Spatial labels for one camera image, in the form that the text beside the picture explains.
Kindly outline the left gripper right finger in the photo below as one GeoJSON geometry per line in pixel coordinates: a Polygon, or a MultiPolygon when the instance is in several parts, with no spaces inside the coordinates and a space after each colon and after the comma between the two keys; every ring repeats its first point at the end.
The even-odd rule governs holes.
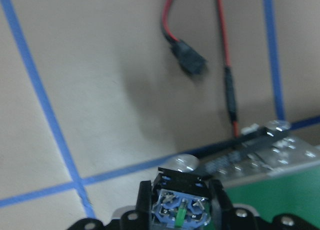
{"type": "Polygon", "coordinates": [[[210,215],[215,230],[234,230],[232,213],[234,206],[228,197],[222,183],[218,179],[208,182],[211,194],[210,215]]]}

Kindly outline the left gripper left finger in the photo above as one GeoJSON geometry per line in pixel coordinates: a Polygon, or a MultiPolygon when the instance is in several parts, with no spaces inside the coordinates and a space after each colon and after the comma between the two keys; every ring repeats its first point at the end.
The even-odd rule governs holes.
{"type": "Polygon", "coordinates": [[[141,181],[137,195],[134,213],[137,218],[133,221],[136,230],[150,230],[152,221],[152,183],[150,180],[141,181]]]}

